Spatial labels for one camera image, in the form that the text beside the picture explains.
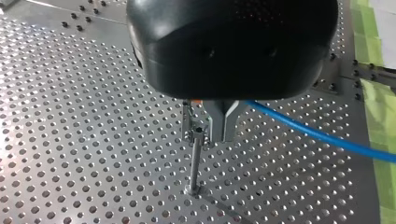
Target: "screw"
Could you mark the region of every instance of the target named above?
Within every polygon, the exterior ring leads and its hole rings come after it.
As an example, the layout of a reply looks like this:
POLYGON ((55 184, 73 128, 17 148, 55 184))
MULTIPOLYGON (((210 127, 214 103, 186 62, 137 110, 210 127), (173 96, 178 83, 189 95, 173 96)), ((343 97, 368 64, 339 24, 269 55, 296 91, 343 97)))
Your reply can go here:
POLYGON ((355 88, 359 88, 361 86, 361 84, 359 83, 359 81, 356 81, 355 84, 353 84, 353 86, 355 88))
POLYGON ((335 90, 335 84, 334 83, 330 84, 329 90, 331 90, 331 91, 335 90))
POLYGON ((355 94, 355 100, 360 100, 360 99, 361 99, 361 95, 358 94, 358 93, 356 93, 356 94, 355 94))

